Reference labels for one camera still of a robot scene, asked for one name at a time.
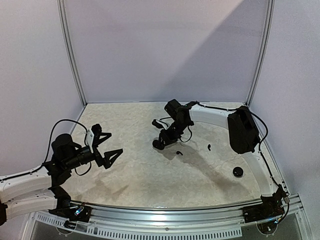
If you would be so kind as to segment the black oval charging case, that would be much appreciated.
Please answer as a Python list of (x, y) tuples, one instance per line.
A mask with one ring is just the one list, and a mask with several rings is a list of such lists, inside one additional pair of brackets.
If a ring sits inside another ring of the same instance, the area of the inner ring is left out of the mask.
[(155, 148), (155, 149), (158, 149), (158, 150), (163, 150), (166, 146), (165, 142), (163, 140), (159, 140), (159, 139), (155, 139), (153, 142), (152, 142), (152, 146)]

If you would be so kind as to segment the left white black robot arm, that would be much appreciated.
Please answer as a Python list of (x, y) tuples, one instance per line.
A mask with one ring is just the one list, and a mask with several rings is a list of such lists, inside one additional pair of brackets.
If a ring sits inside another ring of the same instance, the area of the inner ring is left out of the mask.
[(51, 144), (50, 161), (29, 171), (1, 177), (0, 223), (3, 225), (9, 219), (42, 210), (70, 222), (89, 222), (92, 207), (73, 203), (62, 185), (80, 166), (96, 162), (98, 167), (109, 169), (123, 153), (120, 148), (100, 154), (99, 144), (110, 137), (111, 133), (99, 136), (90, 133), (89, 143), (81, 146), (70, 134), (61, 134)]

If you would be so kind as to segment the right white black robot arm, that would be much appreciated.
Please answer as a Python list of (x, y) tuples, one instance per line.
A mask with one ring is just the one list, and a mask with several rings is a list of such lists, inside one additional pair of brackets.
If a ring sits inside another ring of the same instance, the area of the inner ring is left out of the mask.
[(165, 105), (164, 110), (173, 122), (167, 124), (162, 119), (153, 120), (152, 124), (160, 129), (158, 138), (152, 142), (156, 151), (161, 152), (166, 147), (182, 143), (184, 131), (195, 123), (224, 128), (228, 131), (230, 148), (246, 161), (257, 182), (264, 202), (259, 206), (258, 213), (262, 218), (269, 218), (278, 210), (277, 202), (286, 198), (287, 194), (272, 174), (261, 149), (263, 138), (254, 121), (257, 115), (250, 112), (248, 107), (241, 105), (237, 108), (223, 108), (198, 101), (181, 104), (173, 99)]

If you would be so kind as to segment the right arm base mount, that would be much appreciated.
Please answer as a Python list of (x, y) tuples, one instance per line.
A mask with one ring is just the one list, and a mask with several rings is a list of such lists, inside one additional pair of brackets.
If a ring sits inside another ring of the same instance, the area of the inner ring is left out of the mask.
[(245, 206), (241, 209), (245, 223), (258, 222), (262, 220), (275, 219), (275, 223), (281, 222), (288, 214), (290, 199), (281, 185), (278, 186), (272, 196), (261, 196), (262, 203), (253, 206)]

